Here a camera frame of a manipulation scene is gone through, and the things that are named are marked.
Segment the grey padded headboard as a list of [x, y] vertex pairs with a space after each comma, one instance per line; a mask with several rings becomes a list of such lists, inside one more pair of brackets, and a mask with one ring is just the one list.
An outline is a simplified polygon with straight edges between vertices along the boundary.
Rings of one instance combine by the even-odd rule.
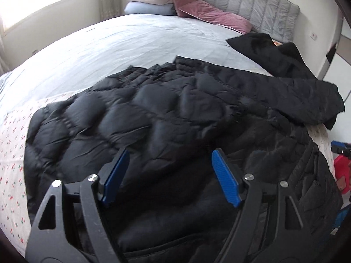
[[289, 0], [203, 1], [249, 20], [253, 32], [269, 34], [274, 40], [282, 43], [293, 41], [300, 8]]

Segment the white cherry print bedsheet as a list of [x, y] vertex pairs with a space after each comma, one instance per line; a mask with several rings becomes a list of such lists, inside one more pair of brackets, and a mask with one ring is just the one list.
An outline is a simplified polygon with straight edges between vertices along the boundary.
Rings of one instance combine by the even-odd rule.
[[1, 78], [1, 227], [26, 253], [34, 218], [27, 209], [24, 153], [32, 116], [129, 67], [151, 68], [176, 57], [273, 77], [234, 50], [232, 30], [190, 18], [134, 14], [68, 35]]

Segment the white wall socket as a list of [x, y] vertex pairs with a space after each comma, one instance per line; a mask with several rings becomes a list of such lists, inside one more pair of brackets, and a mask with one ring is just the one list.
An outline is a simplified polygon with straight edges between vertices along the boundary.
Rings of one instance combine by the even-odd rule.
[[315, 33], [311, 33], [311, 34], [310, 34], [310, 38], [311, 38], [312, 40], [316, 40], [316, 39], [317, 39], [317, 35], [316, 35]]

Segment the black fleece garment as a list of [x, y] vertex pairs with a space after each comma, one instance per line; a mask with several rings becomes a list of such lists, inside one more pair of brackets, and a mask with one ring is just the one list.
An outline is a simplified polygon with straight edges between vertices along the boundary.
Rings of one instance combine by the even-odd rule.
[[316, 79], [292, 42], [277, 46], [269, 34], [247, 33], [227, 39], [227, 43], [274, 77]]

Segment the black quilted puffer jacket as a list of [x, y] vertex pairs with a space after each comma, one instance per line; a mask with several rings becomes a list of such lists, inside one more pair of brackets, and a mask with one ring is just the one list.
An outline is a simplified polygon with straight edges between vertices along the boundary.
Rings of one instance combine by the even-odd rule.
[[106, 229], [130, 262], [213, 262], [238, 211], [211, 165], [220, 148], [259, 181], [287, 181], [315, 247], [328, 238], [342, 197], [308, 125], [344, 110], [335, 85], [176, 57], [129, 67], [66, 101], [39, 109], [24, 153], [33, 219], [49, 185], [82, 181], [122, 148], [130, 165]]

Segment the pink velvet pillow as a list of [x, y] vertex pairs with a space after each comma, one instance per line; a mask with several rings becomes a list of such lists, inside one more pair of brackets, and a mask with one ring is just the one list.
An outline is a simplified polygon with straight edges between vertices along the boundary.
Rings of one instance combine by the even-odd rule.
[[230, 12], [224, 12], [203, 0], [173, 0], [179, 17], [194, 17], [198, 20], [223, 26], [241, 34], [249, 33], [250, 21]]

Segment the red box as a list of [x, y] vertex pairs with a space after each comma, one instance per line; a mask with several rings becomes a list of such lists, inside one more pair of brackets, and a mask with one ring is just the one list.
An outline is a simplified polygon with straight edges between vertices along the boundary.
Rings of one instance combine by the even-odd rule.
[[350, 159], [339, 155], [334, 160], [337, 186], [342, 194], [350, 191]]

